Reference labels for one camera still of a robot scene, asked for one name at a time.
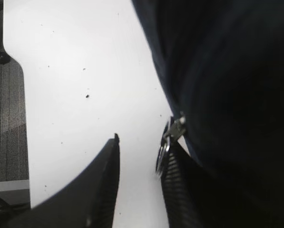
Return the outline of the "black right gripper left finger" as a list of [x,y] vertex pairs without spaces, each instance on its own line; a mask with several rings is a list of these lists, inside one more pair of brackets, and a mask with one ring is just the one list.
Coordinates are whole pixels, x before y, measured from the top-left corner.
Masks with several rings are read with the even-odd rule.
[[119,137],[109,139],[87,168],[7,228],[110,228],[120,177]]

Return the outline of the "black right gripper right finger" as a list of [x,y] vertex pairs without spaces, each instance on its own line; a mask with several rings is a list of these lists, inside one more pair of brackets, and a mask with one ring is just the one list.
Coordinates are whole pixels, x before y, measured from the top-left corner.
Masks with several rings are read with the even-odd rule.
[[162,192],[171,228],[224,228],[221,189],[179,143],[164,158]]

